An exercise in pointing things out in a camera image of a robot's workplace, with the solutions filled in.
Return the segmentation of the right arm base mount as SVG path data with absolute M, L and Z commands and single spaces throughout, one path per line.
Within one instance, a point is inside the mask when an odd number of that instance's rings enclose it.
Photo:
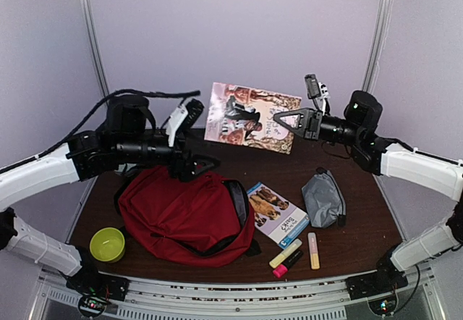
M 382 317 L 394 314 L 399 308 L 397 291 L 408 286 L 403 274 L 390 278 L 384 271 L 348 277 L 345 282 L 351 300 L 366 299 L 370 311 Z

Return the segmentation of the grey fabric pencil pouch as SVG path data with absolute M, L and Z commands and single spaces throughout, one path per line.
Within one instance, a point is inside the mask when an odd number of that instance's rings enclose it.
M 346 202 L 329 170 L 318 167 L 301 192 L 312 227 L 325 229 L 333 224 L 346 225 Z

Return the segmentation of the red student backpack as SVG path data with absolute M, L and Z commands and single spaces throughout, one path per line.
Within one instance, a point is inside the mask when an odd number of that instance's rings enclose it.
M 162 260 L 211 268 L 261 252 L 246 190 L 215 172 L 182 182 L 165 166 L 146 169 L 120 187 L 114 205 L 127 234 Z

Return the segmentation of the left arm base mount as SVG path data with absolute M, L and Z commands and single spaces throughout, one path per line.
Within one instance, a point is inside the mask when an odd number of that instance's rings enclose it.
M 99 274 L 96 280 L 62 274 L 66 287 L 80 294 L 77 310 L 87 319 L 101 316 L 114 301 L 124 301 L 129 280 L 108 274 Z

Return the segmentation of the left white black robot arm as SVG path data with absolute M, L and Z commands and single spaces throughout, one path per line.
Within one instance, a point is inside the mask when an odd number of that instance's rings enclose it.
M 165 165 L 171 177 L 191 181 L 219 166 L 218 159 L 186 150 L 187 131 L 203 112 L 199 91 L 186 93 L 117 90 L 102 98 L 83 118 L 87 122 L 106 104 L 96 130 L 79 123 L 42 153 L 1 169 L 1 248 L 60 271 L 89 294 L 100 292 L 103 276 L 84 248 L 68 245 L 31 227 L 12 205 L 64 184 L 83 182 L 133 164 Z

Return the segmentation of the dog cover booklet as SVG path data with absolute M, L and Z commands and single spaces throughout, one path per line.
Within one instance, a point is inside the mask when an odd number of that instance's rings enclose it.
M 247 191 L 255 227 L 285 249 L 310 223 L 308 214 L 259 182 Z

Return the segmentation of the brown illustrated booklet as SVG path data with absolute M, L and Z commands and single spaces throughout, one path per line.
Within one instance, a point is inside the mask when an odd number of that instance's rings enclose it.
M 299 109 L 301 101 L 297 96 L 259 88 L 214 83 L 204 139 L 289 154 L 294 134 L 273 116 Z

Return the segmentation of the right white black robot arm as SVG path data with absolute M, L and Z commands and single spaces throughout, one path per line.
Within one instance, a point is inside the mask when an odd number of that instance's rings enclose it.
M 452 214 L 419 236 L 392 248 L 371 276 L 375 291 L 385 292 L 414 265 L 462 246 L 462 161 L 425 153 L 375 130 L 383 107 L 362 90 L 352 93 L 342 118 L 310 108 L 283 111 L 274 122 L 305 140 L 338 143 L 364 171 L 429 188 L 455 201 Z

